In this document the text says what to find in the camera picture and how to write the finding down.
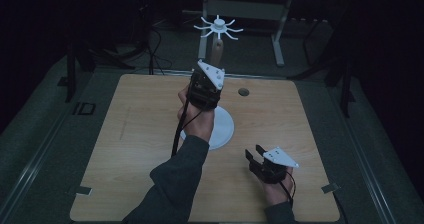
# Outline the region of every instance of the dark sleeve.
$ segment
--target dark sleeve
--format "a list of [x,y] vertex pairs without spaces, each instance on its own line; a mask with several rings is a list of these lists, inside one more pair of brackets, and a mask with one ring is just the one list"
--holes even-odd
[[123,223],[187,223],[209,144],[188,136],[177,154],[150,173],[153,187]]
[[283,202],[265,209],[266,219],[269,224],[291,224],[294,220],[293,211],[289,202]]

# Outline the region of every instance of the white disc base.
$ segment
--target white disc base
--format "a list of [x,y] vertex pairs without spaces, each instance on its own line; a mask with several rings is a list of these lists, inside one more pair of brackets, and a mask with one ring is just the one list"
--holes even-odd
[[[234,133],[234,121],[231,115],[222,107],[215,108],[214,128],[211,139],[209,140],[209,150],[217,149],[227,144]],[[184,131],[181,132],[181,138],[186,137]]]

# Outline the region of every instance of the white object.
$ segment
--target white object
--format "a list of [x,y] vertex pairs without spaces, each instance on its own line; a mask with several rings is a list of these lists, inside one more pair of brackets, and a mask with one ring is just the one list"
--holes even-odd
[[209,140],[209,150],[214,150],[227,144],[234,134],[234,121],[231,115],[222,107],[215,108],[214,128]]
[[287,153],[285,153],[281,148],[276,147],[270,151],[264,153],[264,158],[268,159],[272,163],[290,166],[290,167],[299,167],[299,164],[295,162]]
[[224,86],[225,70],[211,66],[202,60],[199,60],[197,65],[199,65],[206,76],[208,76],[209,80],[211,80],[216,89],[222,90],[222,87]]
[[230,34],[228,34],[227,31],[232,31],[232,32],[241,32],[243,31],[243,29],[231,29],[228,28],[227,26],[233,24],[235,22],[235,20],[232,20],[230,23],[226,24],[224,20],[219,18],[219,15],[216,16],[216,19],[214,20],[213,23],[210,23],[208,21],[205,20],[205,18],[201,17],[202,21],[210,26],[205,26],[205,27],[198,27],[198,26],[194,26],[195,28],[199,29],[199,30],[205,30],[205,29],[210,29],[210,31],[205,34],[202,35],[200,37],[207,37],[212,33],[216,33],[218,34],[218,39],[221,39],[221,34],[224,33],[226,34],[229,38],[233,39],[233,40],[238,40],[238,38],[232,37]]

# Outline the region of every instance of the wooden tabletop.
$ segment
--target wooden tabletop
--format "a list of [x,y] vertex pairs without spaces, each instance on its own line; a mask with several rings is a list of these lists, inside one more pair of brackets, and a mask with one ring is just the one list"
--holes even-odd
[[[177,93],[187,76],[123,75],[100,131],[77,195],[74,221],[120,221],[141,202],[153,182],[150,171],[170,158],[182,106]],[[241,96],[240,88],[250,94]],[[255,145],[277,146],[295,168],[293,211],[298,221],[337,221],[339,212],[296,86],[291,81],[226,78],[219,106],[228,111],[235,131],[228,144],[209,151],[190,221],[263,222],[266,207],[244,151],[258,161]]]

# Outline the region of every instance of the human hand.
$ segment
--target human hand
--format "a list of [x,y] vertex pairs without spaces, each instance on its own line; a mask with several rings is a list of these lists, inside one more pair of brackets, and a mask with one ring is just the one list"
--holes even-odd
[[[183,107],[181,107],[181,109],[178,111],[178,119],[181,119],[181,116],[183,114],[184,104],[187,101],[187,92],[188,92],[188,86],[186,86],[183,90],[181,90],[178,93],[178,97],[183,103]],[[206,142],[209,142],[212,135],[214,118],[215,118],[214,110],[201,111],[199,108],[189,103],[187,107],[186,117],[184,120],[184,125],[183,125],[185,126],[184,128],[185,134],[187,136],[188,135],[197,136],[199,138],[202,138]]]
[[[293,167],[287,167],[287,172],[291,175],[293,173]],[[291,193],[291,190],[293,188],[293,182],[290,178],[290,175],[287,174],[286,178],[282,181],[283,185],[286,187],[289,193]],[[289,197],[287,196],[283,187],[279,183],[266,184],[262,181],[261,183],[265,193],[265,199],[269,206],[289,201]]]

